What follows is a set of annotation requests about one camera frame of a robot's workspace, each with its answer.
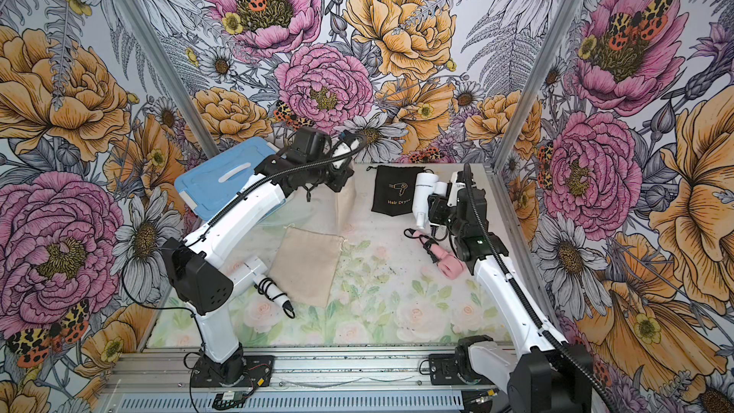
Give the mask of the white hair dryer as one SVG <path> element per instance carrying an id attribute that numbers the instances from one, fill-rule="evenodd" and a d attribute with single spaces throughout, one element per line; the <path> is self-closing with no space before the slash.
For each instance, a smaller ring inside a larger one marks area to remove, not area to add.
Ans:
<path id="1" fill-rule="evenodd" d="M 429 204 L 428 198 L 437 194 L 440 196 L 447 195 L 448 183 L 440 180 L 440 177 L 432 172 L 422 172 L 417 175 L 412 214 L 415 218 L 416 226 L 419 229 L 425 229 L 429 224 Z"/>
<path id="2" fill-rule="evenodd" d="M 275 303 L 280 307 L 289 319 L 296 317 L 294 305 L 285 292 L 283 292 L 275 281 L 267 276 L 268 268 L 258 257 L 252 257 L 246 261 L 230 267 L 226 273 L 228 279 L 233 283 L 231 298 L 238 298 L 250 289 L 256 290 L 260 296 Z"/>

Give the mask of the beige cloth bag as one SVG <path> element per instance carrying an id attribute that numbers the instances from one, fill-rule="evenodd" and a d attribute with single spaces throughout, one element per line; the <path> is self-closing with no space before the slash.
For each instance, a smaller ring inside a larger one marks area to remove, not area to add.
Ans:
<path id="1" fill-rule="evenodd" d="M 351 218 L 356 198 L 355 178 L 351 177 L 342 190 L 336 193 L 336 227 L 340 233 L 346 228 Z"/>
<path id="2" fill-rule="evenodd" d="M 270 278 L 293 302 L 326 308 L 343 242 L 341 236 L 288 228 Z"/>

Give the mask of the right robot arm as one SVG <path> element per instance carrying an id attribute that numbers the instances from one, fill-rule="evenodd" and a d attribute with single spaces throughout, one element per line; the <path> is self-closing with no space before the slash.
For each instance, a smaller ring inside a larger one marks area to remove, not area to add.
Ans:
<path id="1" fill-rule="evenodd" d="M 455 350 L 457 378 L 495 385 L 512 412 L 592 411 L 592 357 L 584 346 L 569 344 L 529 295 L 507 247 L 489 231 L 484 191 L 461 185 L 452 191 L 453 199 L 430 192 L 424 218 L 447 228 L 459 261 L 506 319 L 514 347 L 508 353 L 489 337 L 463 338 Z"/>

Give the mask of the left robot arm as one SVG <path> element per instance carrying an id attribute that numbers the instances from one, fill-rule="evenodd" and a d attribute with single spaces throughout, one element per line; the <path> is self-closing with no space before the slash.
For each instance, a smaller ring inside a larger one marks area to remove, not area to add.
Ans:
<path id="1" fill-rule="evenodd" d="M 333 143 L 325 133 L 303 127 L 290 145 L 256 163 L 242 189 L 202 227 L 164 243 L 167 279 L 191 311 L 202 340 L 191 386 L 239 386 L 248 378 L 244 349 L 229 315 L 233 298 L 255 289 L 290 319 L 296 315 L 292 300 L 266 275 L 259 258 L 227 269 L 238 244 L 298 189 L 326 185 L 342 191 L 354 174 L 352 160 L 365 145 L 361 134 L 344 132 Z"/>

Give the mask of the pink hair dryer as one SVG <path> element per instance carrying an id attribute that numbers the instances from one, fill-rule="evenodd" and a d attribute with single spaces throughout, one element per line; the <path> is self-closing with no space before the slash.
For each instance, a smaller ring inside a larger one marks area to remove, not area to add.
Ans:
<path id="1" fill-rule="evenodd" d="M 457 279 L 466 271 L 466 264 L 452 252 L 444 249 L 432 236 L 416 231 L 416 229 L 405 229 L 403 235 L 409 239 L 417 240 L 433 264 L 448 279 Z"/>

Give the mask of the black hair dryer pouch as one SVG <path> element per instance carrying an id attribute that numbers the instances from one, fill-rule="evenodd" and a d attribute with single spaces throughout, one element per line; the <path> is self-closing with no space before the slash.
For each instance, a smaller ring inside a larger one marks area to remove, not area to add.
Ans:
<path id="1" fill-rule="evenodd" d="M 376 171 L 372 212 L 395 217 L 412 211 L 416 181 L 424 167 L 368 166 L 366 170 Z"/>

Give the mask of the blue lidded storage box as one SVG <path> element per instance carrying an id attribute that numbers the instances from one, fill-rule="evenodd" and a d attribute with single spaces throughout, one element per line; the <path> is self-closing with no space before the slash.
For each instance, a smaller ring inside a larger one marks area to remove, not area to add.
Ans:
<path id="1" fill-rule="evenodd" d="M 254 168 L 276 151 L 263 138 L 247 139 L 185 172 L 174 187 L 187 206 L 208 221 L 246 185 Z"/>

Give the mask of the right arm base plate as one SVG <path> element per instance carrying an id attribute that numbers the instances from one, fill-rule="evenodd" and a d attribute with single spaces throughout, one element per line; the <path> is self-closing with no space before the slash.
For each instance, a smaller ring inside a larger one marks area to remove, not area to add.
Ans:
<path id="1" fill-rule="evenodd" d="M 491 385 L 484 376 L 475 373 L 456 355 L 431 354 L 428 357 L 428 376 L 432 385 Z"/>

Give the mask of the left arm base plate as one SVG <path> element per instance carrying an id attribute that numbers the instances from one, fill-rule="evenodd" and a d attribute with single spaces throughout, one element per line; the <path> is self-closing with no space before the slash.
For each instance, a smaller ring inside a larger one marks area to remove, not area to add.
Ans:
<path id="1" fill-rule="evenodd" d="M 207 356 L 194 365 L 192 388 L 255 388 L 268 387 L 273 376 L 275 357 L 233 354 L 224 363 Z"/>

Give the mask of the aluminium front rail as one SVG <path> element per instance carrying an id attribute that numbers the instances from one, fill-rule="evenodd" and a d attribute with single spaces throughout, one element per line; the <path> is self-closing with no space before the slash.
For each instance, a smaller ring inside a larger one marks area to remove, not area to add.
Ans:
<path id="1" fill-rule="evenodd" d="M 192 388 L 192 349 L 123 357 L 99 412 L 506 412 L 495 385 L 432 385 L 431 354 L 455 346 L 248 348 L 275 357 L 268 387 Z"/>

